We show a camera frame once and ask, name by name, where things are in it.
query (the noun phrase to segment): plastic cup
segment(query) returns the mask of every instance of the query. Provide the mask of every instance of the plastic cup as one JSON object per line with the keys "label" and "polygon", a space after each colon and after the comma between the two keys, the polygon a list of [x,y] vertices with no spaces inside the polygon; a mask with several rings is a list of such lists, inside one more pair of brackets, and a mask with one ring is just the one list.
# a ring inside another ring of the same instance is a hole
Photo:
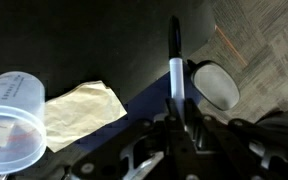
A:
{"label": "plastic cup", "polygon": [[44,94],[30,74],[0,75],[0,174],[20,171],[45,152]]}

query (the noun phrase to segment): black table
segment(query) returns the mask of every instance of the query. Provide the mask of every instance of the black table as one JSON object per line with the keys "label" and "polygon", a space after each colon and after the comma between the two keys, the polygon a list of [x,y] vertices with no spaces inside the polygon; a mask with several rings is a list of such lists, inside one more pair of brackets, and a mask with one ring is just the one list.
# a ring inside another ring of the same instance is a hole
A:
{"label": "black table", "polygon": [[128,102],[169,70],[171,15],[181,22],[184,57],[214,32],[202,0],[0,1],[0,74],[32,73],[46,99],[103,80]]}

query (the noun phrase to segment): measuring cup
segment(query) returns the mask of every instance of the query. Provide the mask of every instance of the measuring cup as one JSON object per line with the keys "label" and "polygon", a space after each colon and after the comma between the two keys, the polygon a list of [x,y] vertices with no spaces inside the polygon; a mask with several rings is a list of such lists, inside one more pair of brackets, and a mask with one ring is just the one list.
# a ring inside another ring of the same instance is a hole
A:
{"label": "measuring cup", "polygon": [[46,149],[44,86],[24,72],[0,75],[0,174],[35,163]]}

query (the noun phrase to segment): gray carpet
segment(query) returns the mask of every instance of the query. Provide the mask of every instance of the gray carpet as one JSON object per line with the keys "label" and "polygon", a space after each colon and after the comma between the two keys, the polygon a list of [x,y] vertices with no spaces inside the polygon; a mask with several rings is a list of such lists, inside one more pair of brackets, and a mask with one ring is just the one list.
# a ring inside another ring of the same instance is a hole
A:
{"label": "gray carpet", "polygon": [[238,84],[241,99],[226,112],[203,100],[202,112],[223,122],[255,122],[271,109],[288,110],[288,0],[212,2],[218,29],[190,59],[221,64]]}

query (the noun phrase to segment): side mirror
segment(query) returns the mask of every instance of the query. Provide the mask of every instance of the side mirror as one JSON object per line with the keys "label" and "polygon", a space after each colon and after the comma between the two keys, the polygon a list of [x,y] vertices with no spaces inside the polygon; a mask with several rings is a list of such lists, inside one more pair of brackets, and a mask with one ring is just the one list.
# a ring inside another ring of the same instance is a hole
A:
{"label": "side mirror", "polygon": [[233,108],[240,99],[239,89],[232,77],[218,64],[203,61],[195,64],[188,60],[191,80],[206,100],[220,110]]}

